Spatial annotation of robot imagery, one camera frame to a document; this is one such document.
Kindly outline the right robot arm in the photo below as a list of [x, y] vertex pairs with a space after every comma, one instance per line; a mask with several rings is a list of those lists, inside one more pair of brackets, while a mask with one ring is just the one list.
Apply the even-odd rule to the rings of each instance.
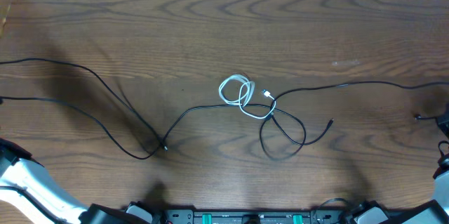
[[448, 224], [448, 146], [447, 140], [438, 143], [440, 157], [433, 174], [433, 191], [427, 201], [413, 208], [388, 209], [376, 201], [355, 204], [341, 214], [339, 223], [349, 224], [396, 224], [396, 223], [442, 223]]

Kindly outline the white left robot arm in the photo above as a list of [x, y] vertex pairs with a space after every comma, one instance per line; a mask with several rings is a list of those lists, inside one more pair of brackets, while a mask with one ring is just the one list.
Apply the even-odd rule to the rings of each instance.
[[32, 154], [1, 139], [1, 200], [33, 223], [154, 223], [153, 213], [137, 203], [125, 210], [86, 206], [62, 189]]

